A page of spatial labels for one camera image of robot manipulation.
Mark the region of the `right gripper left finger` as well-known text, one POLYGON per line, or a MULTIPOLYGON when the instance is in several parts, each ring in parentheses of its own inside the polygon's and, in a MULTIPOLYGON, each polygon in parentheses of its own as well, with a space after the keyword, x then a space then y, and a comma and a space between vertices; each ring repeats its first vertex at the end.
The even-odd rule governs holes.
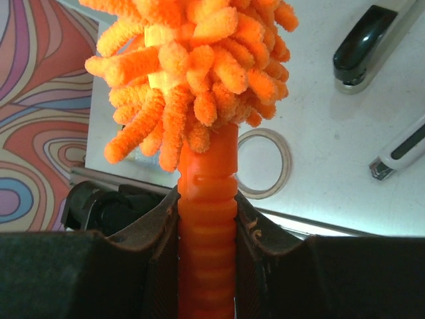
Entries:
POLYGON ((2 318, 176 318, 177 201, 106 237, 1 234, 2 318))

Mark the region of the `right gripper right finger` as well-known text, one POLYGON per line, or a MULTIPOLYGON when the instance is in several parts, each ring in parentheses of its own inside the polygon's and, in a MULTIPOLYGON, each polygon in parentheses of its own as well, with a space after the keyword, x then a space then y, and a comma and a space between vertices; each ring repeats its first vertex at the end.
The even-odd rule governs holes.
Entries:
POLYGON ((238 318, 423 318, 424 239, 299 239, 236 196, 238 318))

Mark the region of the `orange microfiber duster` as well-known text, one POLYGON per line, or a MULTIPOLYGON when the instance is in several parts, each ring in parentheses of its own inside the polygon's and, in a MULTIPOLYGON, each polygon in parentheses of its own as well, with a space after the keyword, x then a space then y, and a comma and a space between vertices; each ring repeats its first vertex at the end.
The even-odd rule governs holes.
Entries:
POLYGON ((86 70, 110 87, 122 130, 110 163, 135 148, 179 171, 179 317, 233 318, 238 127, 288 95, 299 24, 285 1, 85 1, 117 17, 86 70))

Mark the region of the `black silver pen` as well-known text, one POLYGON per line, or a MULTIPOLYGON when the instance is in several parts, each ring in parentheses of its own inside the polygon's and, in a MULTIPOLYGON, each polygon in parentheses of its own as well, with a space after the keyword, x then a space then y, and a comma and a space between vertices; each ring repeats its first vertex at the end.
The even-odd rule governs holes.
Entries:
POLYGON ((371 176, 383 181, 424 155, 424 115, 386 144, 369 164, 371 176))

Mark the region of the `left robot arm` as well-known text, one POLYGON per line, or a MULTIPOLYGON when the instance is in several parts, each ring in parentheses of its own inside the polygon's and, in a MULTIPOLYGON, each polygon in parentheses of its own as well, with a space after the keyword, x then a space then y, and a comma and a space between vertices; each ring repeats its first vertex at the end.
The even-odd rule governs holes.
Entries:
POLYGON ((164 198, 129 184, 121 184, 115 190, 95 181, 82 181, 68 193, 61 223, 73 231, 97 230, 110 236, 144 216, 164 198))

